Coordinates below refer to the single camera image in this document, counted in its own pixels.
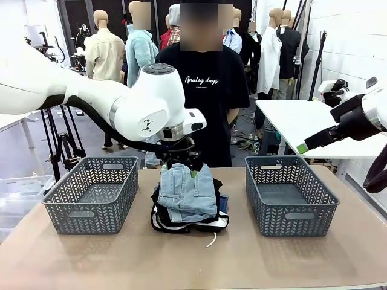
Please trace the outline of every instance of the gray plastic basket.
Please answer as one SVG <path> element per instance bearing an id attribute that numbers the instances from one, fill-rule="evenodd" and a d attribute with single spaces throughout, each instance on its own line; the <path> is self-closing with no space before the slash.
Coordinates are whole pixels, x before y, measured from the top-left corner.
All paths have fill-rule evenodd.
<path id="1" fill-rule="evenodd" d="M 325 236 L 338 198 L 296 156 L 252 156 L 246 193 L 265 237 Z"/>
<path id="2" fill-rule="evenodd" d="M 58 234 L 116 234 L 137 190 L 137 157 L 86 157 L 42 203 Z"/>

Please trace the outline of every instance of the light blue fleece jacket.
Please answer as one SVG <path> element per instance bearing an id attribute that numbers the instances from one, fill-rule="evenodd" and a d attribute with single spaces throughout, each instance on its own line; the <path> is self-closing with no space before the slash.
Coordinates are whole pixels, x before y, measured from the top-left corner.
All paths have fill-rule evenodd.
<path id="1" fill-rule="evenodd" d="M 143 66 L 155 62 L 158 49 L 152 41 L 152 34 L 142 29 L 133 29 L 128 25 L 128 41 L 126 41 L 126 61 L 128 63 L 128 87 L 137 81 L 138 73 Z"/>

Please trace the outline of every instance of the robot logo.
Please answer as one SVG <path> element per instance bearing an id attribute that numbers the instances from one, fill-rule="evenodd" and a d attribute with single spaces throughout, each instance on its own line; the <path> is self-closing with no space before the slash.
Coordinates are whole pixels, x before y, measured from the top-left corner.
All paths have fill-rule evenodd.
<path id="1" fill-rule="evenodd" d="M 146 123 L 146 128 L 143 129 L 143 131 L 151 131 L 151 128 L 149 128 L 149 125 L 153 123 L 153 121 L 151 121 L 150 119 L 147 119 L 147 120 L 144 120 L 144 123 Z"/>

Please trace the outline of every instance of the red jacket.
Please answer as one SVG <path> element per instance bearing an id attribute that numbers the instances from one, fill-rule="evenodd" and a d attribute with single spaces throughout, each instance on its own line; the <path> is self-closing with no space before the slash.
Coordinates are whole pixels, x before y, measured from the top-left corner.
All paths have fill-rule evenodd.
<path id="1" fill-rule="evenodd" d="M 162 50 L 167 47 L 170 37 L 171 37 L 171 31 L 170 30 L 168 30 L 163 35 L 161 35 L 161 49 Z"/>

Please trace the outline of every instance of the pile of clothes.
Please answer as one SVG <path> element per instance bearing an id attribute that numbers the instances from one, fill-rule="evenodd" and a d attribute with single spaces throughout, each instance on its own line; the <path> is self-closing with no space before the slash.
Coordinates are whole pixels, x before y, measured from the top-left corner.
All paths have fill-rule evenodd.
<path id="1" fill-rule="evenodd" d="M 200 171 L 180 163 L 170 169 L 164 166 L 152 195 L 153 228 L 165 233 L 189 233 L 191 228 L 211 233 L 223 230 L 229 216 L 225 213 L 227 199 L 219 192 L 221 186 L 206 164 Z"/>

